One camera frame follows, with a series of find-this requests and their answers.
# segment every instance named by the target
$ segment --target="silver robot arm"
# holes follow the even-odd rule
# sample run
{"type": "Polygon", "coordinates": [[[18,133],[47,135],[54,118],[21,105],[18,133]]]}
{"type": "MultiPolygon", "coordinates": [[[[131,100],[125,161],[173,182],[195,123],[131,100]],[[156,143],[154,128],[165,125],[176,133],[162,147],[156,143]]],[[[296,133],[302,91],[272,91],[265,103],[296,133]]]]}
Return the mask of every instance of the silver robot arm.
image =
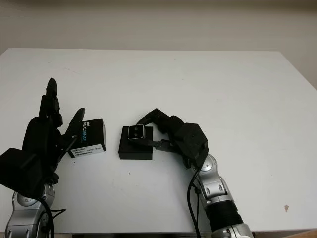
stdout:
{"type": "MultiPolygon", "coordinates": [[[[51,207],[55,199],[52,186],[45,184],[42,199],[51,207]]],[[[46,238],[49,218],[40,201],[14,192],[12,205],[13,212],[5,228],[5,238],[46,238]]]]}
{"type": "Polygon", "coordinates": [[[208,154],[196,178],[200,200],[210,221],[212,238],[253,238],[237,212],[224,179],[218,173],[216,159],[208,154]]]}

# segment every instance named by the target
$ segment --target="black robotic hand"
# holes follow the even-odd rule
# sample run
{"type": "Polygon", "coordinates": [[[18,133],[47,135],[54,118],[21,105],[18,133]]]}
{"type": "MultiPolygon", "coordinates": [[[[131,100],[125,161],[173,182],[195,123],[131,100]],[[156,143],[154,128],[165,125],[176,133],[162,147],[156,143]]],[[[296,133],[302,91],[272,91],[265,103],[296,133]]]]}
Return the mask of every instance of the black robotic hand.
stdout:
{"type": "Polygon", "coordinates": [[[26,129],[22,150],[10,148],[0,155],[0,183],[25,197],[38,199],[44,184],[58,183],[58,163],[80,136],[85,109],[77,111],[64,135],[59,113],[57,83],[51,78],[42,96],[39,116],[26,129]]]}
{"type": "Polygon", "coordinates": [[[208,140],[198,124],[184,123],[179,117],[169,117],[159,109],[146,114],[138,125],[154,123],[162,133],[167,133],[169,141],[149,141],[145,138],[131,140],[132,143],[155,147],[158,150],[176,152],[183,157],[187,168],[201,168],[208,154],[208,140]]]}

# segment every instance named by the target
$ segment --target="black box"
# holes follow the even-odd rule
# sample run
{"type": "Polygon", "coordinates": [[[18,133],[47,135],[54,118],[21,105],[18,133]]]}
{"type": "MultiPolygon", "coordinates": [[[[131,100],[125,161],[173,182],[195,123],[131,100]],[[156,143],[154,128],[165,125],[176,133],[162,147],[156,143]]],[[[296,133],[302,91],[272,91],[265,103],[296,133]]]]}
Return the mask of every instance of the black box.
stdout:
{"type": "MultiPolygon", "coordinates": [[[[145,126],[145,138],[153,140],[153,127],[145,126]]],[[[153,147],[131,144],[128,140],[128,126],[122,128],[119,146],[119,157],[121,160],[151,160],[153,147]]]]}
{"type": "Polygon", "coordinates": [[[68,151],[74,157],[106,151],[106,129],[102,119],[83,121],[81,136],[68,151]]]}

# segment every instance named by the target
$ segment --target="black block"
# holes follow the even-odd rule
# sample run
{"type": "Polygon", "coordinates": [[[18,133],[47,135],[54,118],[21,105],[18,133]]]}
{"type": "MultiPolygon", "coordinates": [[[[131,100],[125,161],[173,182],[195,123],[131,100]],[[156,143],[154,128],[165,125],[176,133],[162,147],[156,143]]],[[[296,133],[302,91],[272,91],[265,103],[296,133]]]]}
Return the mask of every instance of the black block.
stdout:
{"type": "MultiPolygon", "coordinates": [[[[145,126],[145,138],[153,140],[153,127],[145,126]]],[[[132,144],[128,140],[128,126],[122,128],[119,157],[121,160],[151,160],[153,147],[132,144]]]]}

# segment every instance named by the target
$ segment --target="black cable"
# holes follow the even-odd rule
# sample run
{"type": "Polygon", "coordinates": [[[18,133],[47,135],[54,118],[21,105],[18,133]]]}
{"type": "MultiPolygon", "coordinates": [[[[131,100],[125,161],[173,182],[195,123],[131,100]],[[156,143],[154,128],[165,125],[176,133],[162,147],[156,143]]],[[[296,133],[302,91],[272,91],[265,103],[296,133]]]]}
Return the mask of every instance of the black cable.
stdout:
{"type": "Polygon", "coordinates": [[[198,226],[198,215],[199,215],[199,193],[197,193],[197,215],[196,215],[197,226],[198,226]]]}
{"type": "Polygon", "coordinates": [[[201,238],[198,224],[197,224],[197,221],[195,219],[194,212],[193,212],[192,204],[190,202],[190,191],[194,185],[194,181],[195,181],[196,177],[198,176],[199,171],[200,171],[200,168],[197,168],[196,172],[194,173],[194,176],[192,177],[192,180],[190,180],[190,182],[189,182],[188,189],[187,189],[187,204],[188,204],[189,212],[190,212],[190,215],[192,217],[192,220],[193,220],[193,223],[195,226],[196,235],[198,238],[201,238]]]}
{"type": "Polygon", "coordinates": [[[60,214],[62,214],[64,211],[66,211],[66,209],[60,209],[60,210],[51,210],[51,212],[58,212],[57,214],[55,214],[53,216],[53,219],[57,216],[59,216],[60,214]]]}
{"type": "Polygon", "coordinates": [[[48,220],[49,230],[48,231],[51,231],[51,238],[55,238],[54,221],[53,221],[53,216],[52,216],[50,207],[48,206],[48,204],[46,203],[44,199],[40,198],[38,199],[38,201],[44,206],[45,211],[49,216],[49,220],[48,220]]]}

